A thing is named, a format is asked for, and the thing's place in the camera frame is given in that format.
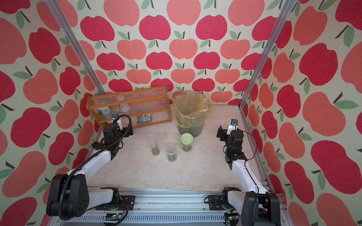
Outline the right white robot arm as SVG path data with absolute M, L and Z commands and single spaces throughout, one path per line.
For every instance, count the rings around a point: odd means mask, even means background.
M 225 225 L 280 226 L 280 201 L 259 182 L 242 151 L 244 131 L 231 122 L 227 129 L 218 128 L 217 138 L 225 142 L 225 161 L 237 176 L 241 189 L 225 187 L 221 195 L 204 199 L 211 211 L 225 210 Z

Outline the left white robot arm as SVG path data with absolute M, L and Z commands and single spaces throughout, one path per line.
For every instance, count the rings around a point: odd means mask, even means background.
M 101 142 L 92 144 L 96 152 L 83 163 L 65 174 L 57 174 L 50 185 L 46 214 L 70 220 L 92 209 L 106 208 L 128 211 L 122 203 L 118 188 L 106 187 L 89 191 L 89 180 L 115 158 L 123 147 L 123 138 L 133 135 L 132 125 L 120 128 L 117 123 L 107 124 Z

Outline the green jar lid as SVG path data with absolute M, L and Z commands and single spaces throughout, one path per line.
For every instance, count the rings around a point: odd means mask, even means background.
M 193 143 L 193 136 L 190 133 L 184 133 L 181 135 L 181 143 L 183 145 L 191 145 Z

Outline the glass jar with mung beans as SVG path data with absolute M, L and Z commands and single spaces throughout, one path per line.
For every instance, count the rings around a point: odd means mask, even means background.
M 183 145 L 182 144 L 182 146 L 183 146 L 183 151 L 185 151 L 185 152 L 189 152 L 192 149 L 192 144 L 191 145 Z

